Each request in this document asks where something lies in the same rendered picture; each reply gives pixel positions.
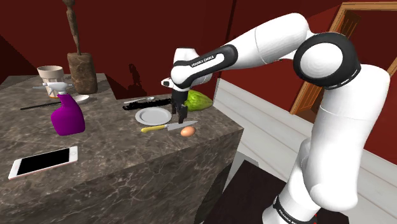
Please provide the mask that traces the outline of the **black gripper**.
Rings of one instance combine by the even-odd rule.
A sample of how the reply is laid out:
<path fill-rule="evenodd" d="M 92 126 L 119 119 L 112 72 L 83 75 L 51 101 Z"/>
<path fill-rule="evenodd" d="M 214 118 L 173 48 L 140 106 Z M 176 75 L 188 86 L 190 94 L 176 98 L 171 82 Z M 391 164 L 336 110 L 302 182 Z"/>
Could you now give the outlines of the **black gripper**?
<path fill-rule="evenodd" d="M 183 123 L 188 114 L 188 107 L 184 105 L 188 98 L 188 91 L 180 92 L 177 90 L 172 91 L 172 114 L 178 111 L 178 123 Z"/>

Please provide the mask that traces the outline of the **green lettuce head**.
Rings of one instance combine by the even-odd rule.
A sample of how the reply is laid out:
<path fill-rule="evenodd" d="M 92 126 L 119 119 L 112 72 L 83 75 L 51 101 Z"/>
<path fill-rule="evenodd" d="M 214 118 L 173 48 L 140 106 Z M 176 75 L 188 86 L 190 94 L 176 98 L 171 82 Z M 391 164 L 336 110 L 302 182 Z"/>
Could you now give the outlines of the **green lettuce head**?
<path fill-rule="evenodd" d="M 184 103 L 188 111 L 200 111 L 212 106 L 212 100 L 196 90 L 188 91 L 188 98 Z"/>

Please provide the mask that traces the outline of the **white round plate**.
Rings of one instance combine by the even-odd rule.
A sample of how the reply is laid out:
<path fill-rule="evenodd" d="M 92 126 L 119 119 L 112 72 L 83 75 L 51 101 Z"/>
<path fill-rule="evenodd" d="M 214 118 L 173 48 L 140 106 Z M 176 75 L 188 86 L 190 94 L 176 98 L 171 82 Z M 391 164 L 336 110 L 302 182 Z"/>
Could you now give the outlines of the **white round plate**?
<path fill-rule="evenodd" d="M 141 124 L 156 126 L 169 122 L 172 119 L 172 115 L 164 108 L 151 107 L 139 110 L 135 118 Z"/>

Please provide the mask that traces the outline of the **black long brush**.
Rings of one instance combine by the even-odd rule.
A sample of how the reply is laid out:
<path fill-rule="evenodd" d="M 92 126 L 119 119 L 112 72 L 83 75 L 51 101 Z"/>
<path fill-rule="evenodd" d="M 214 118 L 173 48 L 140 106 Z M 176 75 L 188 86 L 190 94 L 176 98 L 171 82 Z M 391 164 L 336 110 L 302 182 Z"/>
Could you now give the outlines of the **black long brush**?
<path fill-rule="evenodd" d="M 126 106 L 123 106 L 124 110 L 144 109 L 150 107 L 165 106 L 171 103 L 171 98 L 159 99 L 150 102 L 131 102 Z"/>

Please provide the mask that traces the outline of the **silver fork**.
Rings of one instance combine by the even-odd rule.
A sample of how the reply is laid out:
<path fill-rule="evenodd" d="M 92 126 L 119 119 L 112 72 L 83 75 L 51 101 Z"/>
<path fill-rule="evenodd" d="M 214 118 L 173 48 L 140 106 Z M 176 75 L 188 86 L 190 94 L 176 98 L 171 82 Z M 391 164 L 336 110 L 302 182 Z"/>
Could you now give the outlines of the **silver fork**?
<path fill-rule="evenodd" d="M 138 102 L 138 101 L 152 101 L 155 97 L 145 97 L 145 98 L 140 98 L 140 99 L 134 99 L 132 101 L 126 101 L 124 104 L 130 104 L 133 102 Z"/>

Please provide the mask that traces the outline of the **brown wooden statue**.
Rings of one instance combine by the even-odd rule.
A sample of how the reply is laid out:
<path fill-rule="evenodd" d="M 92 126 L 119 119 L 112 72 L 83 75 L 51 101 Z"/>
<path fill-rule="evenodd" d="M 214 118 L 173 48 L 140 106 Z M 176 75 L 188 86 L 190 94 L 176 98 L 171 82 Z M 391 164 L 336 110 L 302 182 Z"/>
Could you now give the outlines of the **brown wooden statue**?
<path fill-rule="evenodd" d="M 94 94 L 98 91 L 97 76 L 92 55 L 89 53 L 82 53 L 80 50 L 78 24 L 73 10 L 75 0 L 62 0 L 62 2 L 67 7 L 67 19 L 77 50 L 76 53 L 67 54 L 72 82 L 77 93 Z"/>

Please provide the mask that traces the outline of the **dark robot stand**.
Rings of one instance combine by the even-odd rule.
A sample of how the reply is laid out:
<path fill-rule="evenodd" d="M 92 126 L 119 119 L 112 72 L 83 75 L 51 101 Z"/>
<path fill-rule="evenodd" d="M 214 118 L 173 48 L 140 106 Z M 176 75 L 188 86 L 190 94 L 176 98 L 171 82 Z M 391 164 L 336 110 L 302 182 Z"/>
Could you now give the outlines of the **dark robot stand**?
<path fill-rule="evenodd" d="M 245 160 L 203 224 L 263 224 L 263 211 L 285 184 Z"/>

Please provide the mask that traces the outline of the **purple spray bottle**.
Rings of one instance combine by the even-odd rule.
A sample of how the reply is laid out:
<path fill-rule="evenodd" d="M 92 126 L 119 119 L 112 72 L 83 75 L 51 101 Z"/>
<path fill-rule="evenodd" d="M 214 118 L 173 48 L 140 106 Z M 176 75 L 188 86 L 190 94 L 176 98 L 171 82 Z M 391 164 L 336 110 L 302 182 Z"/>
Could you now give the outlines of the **purple spray bottle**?
<path fill-rule="evenodd" d="M 85 131 L 85 120 L 81 108 L 73 97 L 66 92 L 66 87 L 72 86 L 65 82 L 46 82 L 42 86 L 50 89 L 49 95 L 57 91 L 61 107 L 51 115 L 51 121 L 56 133 L 68 136 Z"/>

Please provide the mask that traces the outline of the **beige cup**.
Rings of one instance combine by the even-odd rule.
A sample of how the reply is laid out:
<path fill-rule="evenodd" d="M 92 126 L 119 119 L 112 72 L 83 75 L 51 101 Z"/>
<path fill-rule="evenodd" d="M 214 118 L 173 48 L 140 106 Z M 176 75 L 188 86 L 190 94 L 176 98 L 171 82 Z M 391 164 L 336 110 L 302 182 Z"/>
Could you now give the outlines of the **beige cup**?
<path fill-rule="evenodd" d="M 37 70 L 43 83 L 64 81 L 64 71 L 61 66 L 40 66 Z"/>

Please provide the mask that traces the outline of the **black thin stick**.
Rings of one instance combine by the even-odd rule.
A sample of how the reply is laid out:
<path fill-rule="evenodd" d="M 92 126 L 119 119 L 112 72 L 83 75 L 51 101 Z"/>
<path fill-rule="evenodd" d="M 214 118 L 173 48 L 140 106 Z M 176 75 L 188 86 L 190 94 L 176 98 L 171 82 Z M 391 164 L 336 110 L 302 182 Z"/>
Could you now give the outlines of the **black thin stick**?
<path fill-rule="evenodd" d="M 47 107 L 47 106 L 54 106 L 54 105 L 58 105 L 61 102 L 51 102 L 51 103 L 46 103 L 46 104 L 40 104 L 40 105 L 35 105 L 35 106 L 28 106 L 28 107 L 24 107 L 24 108 L 20 108 L 20 110 L 27 110 L 27 109 L 33 109 L 33 108 L 42 108 L 42 107 Z"/>

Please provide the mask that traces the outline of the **white smartphone with black screen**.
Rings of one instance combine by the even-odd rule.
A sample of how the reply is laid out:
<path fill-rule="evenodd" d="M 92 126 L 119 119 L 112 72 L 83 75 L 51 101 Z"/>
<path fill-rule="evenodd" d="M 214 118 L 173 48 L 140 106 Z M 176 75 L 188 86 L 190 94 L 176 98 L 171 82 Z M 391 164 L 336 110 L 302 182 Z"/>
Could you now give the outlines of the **white smartphone with black screen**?
<path fill-rule="evenodd" d="M 15 179 L 36 172 L 53 169 L 62 165 L 78 161 L 78 147 L 72 146 L 30 157 L 16 159 L 8 175 L 8 179 Z"/>

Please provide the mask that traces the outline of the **yellow-handled kitchen knife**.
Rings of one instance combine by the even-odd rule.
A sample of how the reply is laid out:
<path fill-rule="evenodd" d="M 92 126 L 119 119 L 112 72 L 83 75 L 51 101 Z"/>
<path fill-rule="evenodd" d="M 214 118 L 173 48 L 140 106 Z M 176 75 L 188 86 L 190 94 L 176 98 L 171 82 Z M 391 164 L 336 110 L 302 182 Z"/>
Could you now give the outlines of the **yellow-handled kitchen knife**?
<path fill-rule="evenodd" d="M 175 129 L 180 129 L 180 128 L 184 128 L 184 127 L 193 125 L 196 122 L 197 121 L 186 121 L 186 122 L 183 122 L 183 123 L 168 123 L 168 124 L 165 124 L 165 125 L 157 125 L 157 126 L 145 127 L 145 128 L 141 129 L 141 132 L 147 133 L 149 131 L 162 130 L 162 129 L 175 130 Z"/>

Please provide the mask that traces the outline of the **wooden door frame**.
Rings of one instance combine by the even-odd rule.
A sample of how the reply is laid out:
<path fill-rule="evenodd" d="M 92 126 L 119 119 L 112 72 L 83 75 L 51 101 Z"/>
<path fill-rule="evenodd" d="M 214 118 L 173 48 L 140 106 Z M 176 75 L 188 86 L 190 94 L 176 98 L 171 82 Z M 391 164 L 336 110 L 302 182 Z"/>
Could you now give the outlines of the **wooden door frame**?
<path fill-rule="evenodd" d="M 355 18 L 351 11 L 397 11 L 397 1 L 344 2 L 341 4 L 329 31 L 339 32 L 350 38 L 359 23 L 359 19 Z M 321 87 L 305 81 L 289 113 L 295 115 L 310 110 L 321 90 Z"/>

